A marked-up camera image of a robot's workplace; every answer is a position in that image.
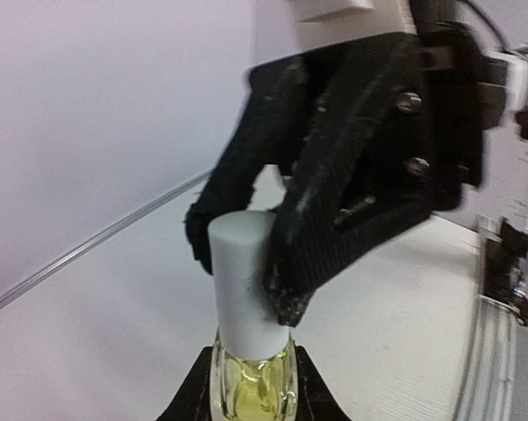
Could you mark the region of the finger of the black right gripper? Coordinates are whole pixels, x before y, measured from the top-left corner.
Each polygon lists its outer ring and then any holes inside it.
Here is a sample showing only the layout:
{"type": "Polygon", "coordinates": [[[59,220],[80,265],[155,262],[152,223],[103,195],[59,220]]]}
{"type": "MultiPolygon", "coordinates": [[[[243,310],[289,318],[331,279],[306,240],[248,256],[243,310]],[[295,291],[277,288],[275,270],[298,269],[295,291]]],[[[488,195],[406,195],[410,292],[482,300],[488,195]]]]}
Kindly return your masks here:
{"type": "Polygon", "coordinates": [[[209,223],[248,207],[254,182],[266,165],[289,172],[308,128],[309,72],[303,57],[253,68],[248,81],[250,95],[236,131],[185,217],[194,258],[208,274],[209,223]]]}

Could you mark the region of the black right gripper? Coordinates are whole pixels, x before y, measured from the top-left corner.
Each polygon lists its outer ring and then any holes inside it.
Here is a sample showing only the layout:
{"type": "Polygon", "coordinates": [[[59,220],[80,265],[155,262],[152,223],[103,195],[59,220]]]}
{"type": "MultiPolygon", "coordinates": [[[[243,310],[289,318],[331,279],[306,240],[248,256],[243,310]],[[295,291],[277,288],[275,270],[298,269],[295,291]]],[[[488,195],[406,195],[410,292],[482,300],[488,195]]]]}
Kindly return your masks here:
{"type": "Polygon", "coordinates": [[[484,133],[504,111],[508,70],[451,21],[324,47],[303,65],[303,147],[264,284],[289,327],[333,277],[482,184],[484,133]]]}

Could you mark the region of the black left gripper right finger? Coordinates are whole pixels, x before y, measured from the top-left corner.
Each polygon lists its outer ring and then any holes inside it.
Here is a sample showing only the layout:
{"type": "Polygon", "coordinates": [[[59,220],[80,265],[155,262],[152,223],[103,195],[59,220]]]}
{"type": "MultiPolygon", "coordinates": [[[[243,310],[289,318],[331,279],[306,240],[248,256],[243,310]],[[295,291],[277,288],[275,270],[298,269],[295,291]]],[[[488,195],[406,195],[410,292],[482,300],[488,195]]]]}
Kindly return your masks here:
{"type": "Polygon", "coordinates": [[[303,346],[296,346],[296,364],[298,392],[295,420],[350,421],[303,346]]]}

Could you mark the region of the yellow nail polish bottle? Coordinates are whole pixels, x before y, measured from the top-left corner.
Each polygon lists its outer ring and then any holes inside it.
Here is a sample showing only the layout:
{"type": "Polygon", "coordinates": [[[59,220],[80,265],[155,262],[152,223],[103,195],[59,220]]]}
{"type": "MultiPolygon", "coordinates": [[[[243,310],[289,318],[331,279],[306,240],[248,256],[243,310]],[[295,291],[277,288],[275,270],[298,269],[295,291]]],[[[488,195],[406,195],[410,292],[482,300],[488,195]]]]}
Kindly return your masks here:
{"type": "Polygon", "coordinates": [[[293,339],[269,359],[243,360],[229,354],[217,334],[210,361],[210,416],[226,421],[294,420],[297,375],[293,339]]]}

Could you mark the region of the white nail polish cap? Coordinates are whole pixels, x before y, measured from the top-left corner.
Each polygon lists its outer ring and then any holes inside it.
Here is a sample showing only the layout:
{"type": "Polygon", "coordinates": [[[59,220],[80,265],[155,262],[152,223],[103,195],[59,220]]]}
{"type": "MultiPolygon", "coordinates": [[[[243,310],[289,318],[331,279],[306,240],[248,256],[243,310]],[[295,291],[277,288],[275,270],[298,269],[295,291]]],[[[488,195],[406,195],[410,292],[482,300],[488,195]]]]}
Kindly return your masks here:
{"type": "Polygon", "coordinates": [[[243,360],[267,360],[289,341],[265,296],[269,235],[275,215],[235,211],[208,227],[212,276],[223,348],[243,360]]]}

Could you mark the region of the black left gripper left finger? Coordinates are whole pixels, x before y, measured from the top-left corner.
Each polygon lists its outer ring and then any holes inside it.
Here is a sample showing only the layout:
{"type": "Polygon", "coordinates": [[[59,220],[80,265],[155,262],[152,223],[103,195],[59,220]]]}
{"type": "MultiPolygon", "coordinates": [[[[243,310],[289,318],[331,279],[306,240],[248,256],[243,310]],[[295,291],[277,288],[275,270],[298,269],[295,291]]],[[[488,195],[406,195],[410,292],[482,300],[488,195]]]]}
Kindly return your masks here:
{"type": "Polygon", "coordinates": [[[212,347],[198,354],[180,388],[157,421],[210,421],[210,363],[212,347]]]}

